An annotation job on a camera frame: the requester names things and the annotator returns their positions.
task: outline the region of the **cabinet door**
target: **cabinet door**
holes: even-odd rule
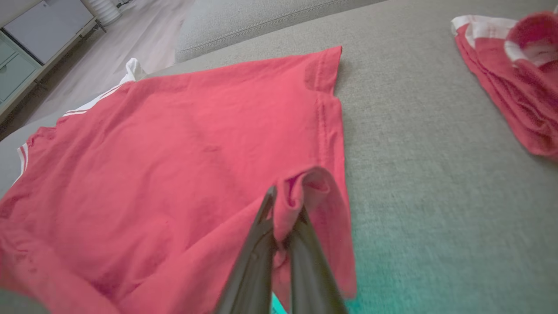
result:
[[[75,35],[44,1],[8,23],[4,29],[42,63],[47,63]]]
[[[79,0],[45,0],[58,18],[77,34],[93,15]]]

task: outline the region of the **wooden floor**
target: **wooden floor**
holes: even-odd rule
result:
[[[180,26],[194,0],[133,0],[121,7],[122,17],[82,40],[44,79],[47,90],[35,88],[14,115],[9,133],[57,111],[81,106],[118,84],[124,66],[136,58],[147,73],[174,63]]]

